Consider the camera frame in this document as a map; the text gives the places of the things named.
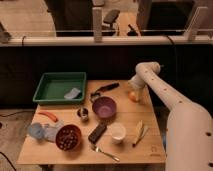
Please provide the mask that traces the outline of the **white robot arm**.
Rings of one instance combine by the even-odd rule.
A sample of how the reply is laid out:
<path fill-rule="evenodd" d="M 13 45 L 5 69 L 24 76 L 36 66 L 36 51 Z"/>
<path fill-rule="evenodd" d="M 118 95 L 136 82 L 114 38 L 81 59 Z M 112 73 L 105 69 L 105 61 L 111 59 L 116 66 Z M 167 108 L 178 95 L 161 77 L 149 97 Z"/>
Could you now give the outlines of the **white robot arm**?
<path fill-rule="evenodd" d="M 148 85 L 169 109 L 165 171 L 213 171 L 213 118 L 159 76 L 158 62 L 138 63 L 129 80 L 135 90 Z"/>

